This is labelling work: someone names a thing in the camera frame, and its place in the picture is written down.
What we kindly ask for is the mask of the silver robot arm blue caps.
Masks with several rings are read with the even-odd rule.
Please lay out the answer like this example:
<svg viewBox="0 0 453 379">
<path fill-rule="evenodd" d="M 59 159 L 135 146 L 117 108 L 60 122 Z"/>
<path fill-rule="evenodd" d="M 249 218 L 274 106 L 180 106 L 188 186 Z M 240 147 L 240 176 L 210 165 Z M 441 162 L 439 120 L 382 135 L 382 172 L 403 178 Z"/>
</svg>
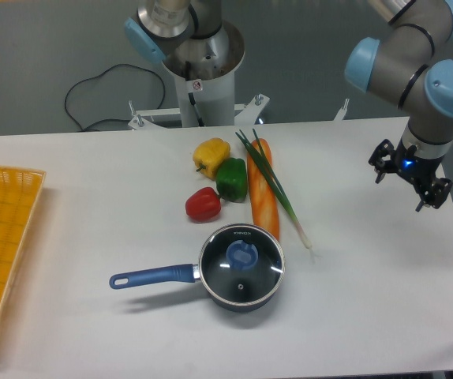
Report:
<svg viewBox="0 0 453 379">
<path fill-rule="evenodd" d="M 391 35 L 360 41 L 346 62 L 345 78 L 409 116 L 399 143 L 380 142 L 369 164 L 378 182 L 396 174 L 411 184 L 418 209 L 439 208 L 453 186 L 436 175 L 453 143 L 453 60 L 432 59 L 453 36 L 453 1 L 369 4 L 391 26 Z"/>
</svg>

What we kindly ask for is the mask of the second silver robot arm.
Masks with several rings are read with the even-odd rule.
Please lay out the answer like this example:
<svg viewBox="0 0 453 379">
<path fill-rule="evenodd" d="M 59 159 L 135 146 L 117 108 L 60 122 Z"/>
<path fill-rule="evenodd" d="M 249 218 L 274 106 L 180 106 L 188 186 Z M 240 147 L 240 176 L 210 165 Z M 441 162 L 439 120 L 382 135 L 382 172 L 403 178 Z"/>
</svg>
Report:
<svg viewBox="0 0 453 379">
<path fill-rule="evenodd" d="M 221 1 L 142 1 L 124 29 L 134 50 L 152 64 L 170 58 L 201 62 L 227 54 Z"/>
</svg>

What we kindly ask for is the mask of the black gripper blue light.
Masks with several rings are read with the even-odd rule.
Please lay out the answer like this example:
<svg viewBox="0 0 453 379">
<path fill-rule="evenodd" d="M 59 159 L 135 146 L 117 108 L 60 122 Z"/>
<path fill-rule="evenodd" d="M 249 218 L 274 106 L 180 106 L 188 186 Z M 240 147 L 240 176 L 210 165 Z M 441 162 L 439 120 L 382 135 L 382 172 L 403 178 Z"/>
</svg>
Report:
<svg viewBox="0 0 453 379">
<path fill-rule="evenodd" d="M 436 176 L 443 160 L 442 156 L 420 157 L 415 150 L 411 144 L 407 148 L 402 140 L 396 149 L 388 139 L 381 141 L 369 158 L 369 165 L 376 173 L 375 183 L 379 184 L 386 174 L 397 174 L 411 184 L 420 197 L 416 212 L 420 212 L 424 207 L 438 209 L 447 200 L 453 181 Z"/>
</svg>

